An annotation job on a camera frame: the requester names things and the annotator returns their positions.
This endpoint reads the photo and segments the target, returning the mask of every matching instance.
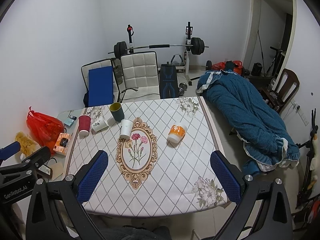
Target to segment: barbell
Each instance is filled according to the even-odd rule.
[[[133,47],[127,48],[127,43],[125,41],[118,42],[113,47],[113,51],[109,52],[108,54],[115,54],[117,59],[120,59],[122,55],[128,54],[128,50],[134,49],[158,49],[158,48],[170,48],[170,47],[190,47],[191,53],[193,55],[200,55],[204,52],[204,48],[208,48],[208,46],[204,45],[204,41],[200,38],[193,37],[191,38],[190,44],[185,45],[170,45],[170,44],[159,44],[159,45],[149,45],[149,46],[142,46],[142,47]]]

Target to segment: white upholstered chair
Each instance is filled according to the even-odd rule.
[[[87,91],[89,91],[89,78],[88,78],[89,70],[99,68],[99,67],[108,67],[108,66],[113,67],[112,61],[110,59],[95,61],[81,67],[82,77],[84,80],[84,84],[87,88]],[[119,93],[118,83],[116,82],[116,79],[115,79],[114,70],[113,70],[113,95],[114,95],[114,102],[118,102],[120,93]]]
[[[160,99],[157,56],[154,51],[137,52],[121,56],[125,91],[121,101]]]

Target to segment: red paper cup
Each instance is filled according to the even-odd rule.
[[[88,136],[91,125],[91,117],[88,115],[79,116],[79,134],[81,136]]]

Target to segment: door frame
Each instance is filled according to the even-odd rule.
[[[291,34],[290,34],[290,40],[289,40],[289,45],[287,49],[287,53],[285,54],[283,64],[281,66],[280,72],[283,71],[285,66],[287,65],[288,58],[290,56],[292,44],[293,44],[293,38],[294,38],[294,33],[296,30],[296,21],[297,21],[297,1],[292,0],[292,5],[293,5],[293,14],[292,14],[292,29],[291,29]],[[261,0],[251,0],[251,10],[250,10],[250,20],[249,20],[249,28],[248,28],[248,33],[247,33],[247,39],[246,43],[244,46],[244,51],[242,55],[242,62],[247,63],[248,58],[250,57],[250,60],[252,58],[255,42],[257,39],[257,32],[258,32],[258,27],[259,27],[259,22],[260,22],[260,9],[261,9]],[[278,75],[276,82],[274,84],[274,88],[278,84],[280,79],[280,75]]]

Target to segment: ornate oval frame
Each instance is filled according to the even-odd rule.
[[[151,173],[154,167],[154,163],[158,159],[157,137],[154,134],[152,134],[152,130],[150,129],[148,124],[146,122],[143,122],[139,117],[137,117],[133,121],[132,132],[137,130],[143,131],[147,135],[150,142],[149,158],[142,168],[134,170],[128,167],[128,165],[125,163],[122,150],[126,141],[125,139],[118,139],[118,145],[116,150],[116,161],[119,163],[119,170],[121,174],[123,174],[124,179],[128,180],[134,189],[138,189],[142,181],[148,178],[148,175]]]

